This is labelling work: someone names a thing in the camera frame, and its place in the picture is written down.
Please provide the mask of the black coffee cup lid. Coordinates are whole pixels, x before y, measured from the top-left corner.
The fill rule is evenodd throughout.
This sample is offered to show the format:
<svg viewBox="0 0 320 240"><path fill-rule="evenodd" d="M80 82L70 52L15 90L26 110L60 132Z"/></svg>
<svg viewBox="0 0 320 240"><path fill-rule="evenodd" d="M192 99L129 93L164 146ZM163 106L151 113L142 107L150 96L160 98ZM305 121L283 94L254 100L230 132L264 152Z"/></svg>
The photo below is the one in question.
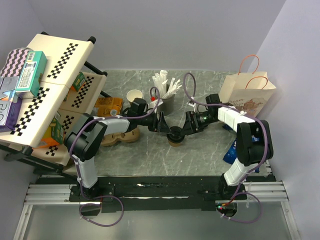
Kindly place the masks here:
<svg viewBox="0 0 320 240"><path fill-rule="evenodd" d="M170 128L170 133L168 133L166 136L169 140L174 140L174 141L183 140L185 136L181 134L182 130L183 129L179 126L172 126Z"/></svg>

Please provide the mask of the paper coffee cup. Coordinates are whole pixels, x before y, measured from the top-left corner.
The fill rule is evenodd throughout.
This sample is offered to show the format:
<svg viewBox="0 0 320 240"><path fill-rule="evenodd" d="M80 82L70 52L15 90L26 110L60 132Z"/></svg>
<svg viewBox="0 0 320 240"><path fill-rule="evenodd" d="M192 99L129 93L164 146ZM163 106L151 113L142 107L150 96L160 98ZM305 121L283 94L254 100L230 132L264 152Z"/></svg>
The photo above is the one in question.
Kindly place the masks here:
<svg viewBox="0 0 320 240"><path fill-rule="evenodd" d="M126 99L128 100L129 104L131 105L135 98L143 98L143 93L138 89L132 89L127 92Z"/></svg>
<svg viewBox="0 0 320 240"><path fill-rule="evenodd" d="M184 137L169 135L167 136L167 139L168 139L168 143L172 147L179 147L182 144Z"/></svg>

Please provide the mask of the cardboard cup carrier tray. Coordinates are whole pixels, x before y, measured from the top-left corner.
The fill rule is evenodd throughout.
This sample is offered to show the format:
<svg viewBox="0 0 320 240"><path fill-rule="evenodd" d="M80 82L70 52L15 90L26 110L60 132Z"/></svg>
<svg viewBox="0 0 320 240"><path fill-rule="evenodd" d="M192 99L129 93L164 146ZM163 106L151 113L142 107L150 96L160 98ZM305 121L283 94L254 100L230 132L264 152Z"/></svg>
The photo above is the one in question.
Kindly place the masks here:
<svg viewBox="0 0 320 240"><path fill-rule="evenodd" d="M140 130L138 127L130 132L117 132L105 135L101 141L102 147L113 146L118 142L133 143L140 138Z"/></svg>

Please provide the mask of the brown paper takeout bag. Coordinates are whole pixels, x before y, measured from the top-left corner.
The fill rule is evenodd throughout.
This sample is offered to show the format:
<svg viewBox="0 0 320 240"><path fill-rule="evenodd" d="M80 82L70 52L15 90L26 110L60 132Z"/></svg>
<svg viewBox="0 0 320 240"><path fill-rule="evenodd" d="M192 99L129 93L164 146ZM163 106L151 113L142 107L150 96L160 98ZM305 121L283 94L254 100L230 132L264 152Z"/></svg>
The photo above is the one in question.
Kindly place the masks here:
<svg viewBox="0 0 320 240"><path fill-rule="evenodd" d="M257 116L276 91L265 71L242 72L227 75L219 92L220 101L229 103L239 111Z"/></svg>

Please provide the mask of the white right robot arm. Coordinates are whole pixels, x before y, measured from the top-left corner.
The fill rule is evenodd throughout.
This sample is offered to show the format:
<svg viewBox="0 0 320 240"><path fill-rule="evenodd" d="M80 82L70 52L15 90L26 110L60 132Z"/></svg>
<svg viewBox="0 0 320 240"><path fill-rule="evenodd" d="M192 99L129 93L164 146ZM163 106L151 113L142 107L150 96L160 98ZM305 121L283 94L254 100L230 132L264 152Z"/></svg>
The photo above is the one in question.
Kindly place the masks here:
<svg viewBox="0 0 320 240"><path fill-rule="evenodd" d="M236 132L236 157L218 187L219 195L230 199L236 193L235 186L243 182L252 169L273 157L270 126L267 121L252 119L234 106L222 105L218 94L210 94L205 100L206 111L187 111L183 128L177 135L183 138L199 133L216 122L223 122Z"/></svg>

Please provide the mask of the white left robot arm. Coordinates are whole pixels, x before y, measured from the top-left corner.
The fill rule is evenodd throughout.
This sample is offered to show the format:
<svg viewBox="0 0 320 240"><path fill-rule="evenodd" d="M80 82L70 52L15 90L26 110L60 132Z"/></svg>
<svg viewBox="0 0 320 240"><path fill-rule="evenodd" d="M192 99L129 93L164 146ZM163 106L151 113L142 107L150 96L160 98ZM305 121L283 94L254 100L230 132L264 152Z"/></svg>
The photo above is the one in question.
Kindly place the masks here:
<svg viewBox="0 0 320 240"><path fill-rule="evenodd" d="M151 132L171 133L164 114L156 113L155 108L147 111L146 105L144 99L135 98L124 115L102 118L84 113L64 137L63 144L76 165L81 195L87 201L99 195L94 157L106 135L127 133L137 126L145 126Z"/></svg>

